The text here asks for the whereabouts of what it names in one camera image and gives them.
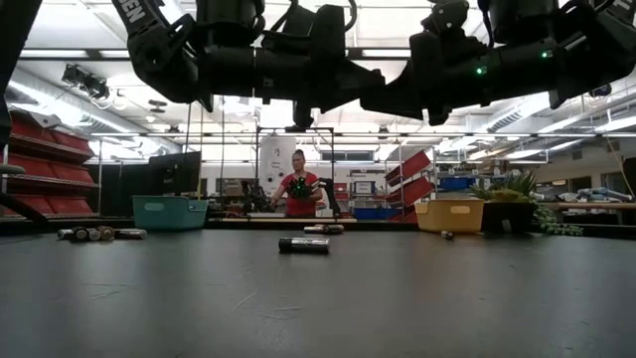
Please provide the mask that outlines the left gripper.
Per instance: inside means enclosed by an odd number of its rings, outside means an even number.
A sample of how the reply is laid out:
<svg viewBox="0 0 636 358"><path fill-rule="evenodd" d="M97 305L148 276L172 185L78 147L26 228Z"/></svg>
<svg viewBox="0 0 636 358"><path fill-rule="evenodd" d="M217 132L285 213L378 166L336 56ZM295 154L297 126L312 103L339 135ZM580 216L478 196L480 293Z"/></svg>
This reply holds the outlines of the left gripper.
<svg viewBox="0 0 636 358"><path fill-rule="evenodd" d="M255 75L257 97L293 102L296 127L313 123L314 108L324 113L386 84L380 70L369 70L345 59L344 48L313 49L302 55L256 49Z"/></svg>

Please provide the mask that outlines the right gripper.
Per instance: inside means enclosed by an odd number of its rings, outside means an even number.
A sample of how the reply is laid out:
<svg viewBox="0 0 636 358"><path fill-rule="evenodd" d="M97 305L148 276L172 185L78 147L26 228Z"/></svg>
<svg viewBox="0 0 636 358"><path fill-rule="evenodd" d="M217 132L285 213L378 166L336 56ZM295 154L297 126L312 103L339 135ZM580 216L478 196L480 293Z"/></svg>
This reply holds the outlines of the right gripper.
<svg viewBox="0 0 636 358"><path fill-rule="evenodd" d="M488 106L494 100L498 53L476 39L467 38L457 48L472 50L466 59L447 64L439 37L412 37L411 64L381 88L360 97L365 110L443 124L458 107Z"/></svg>

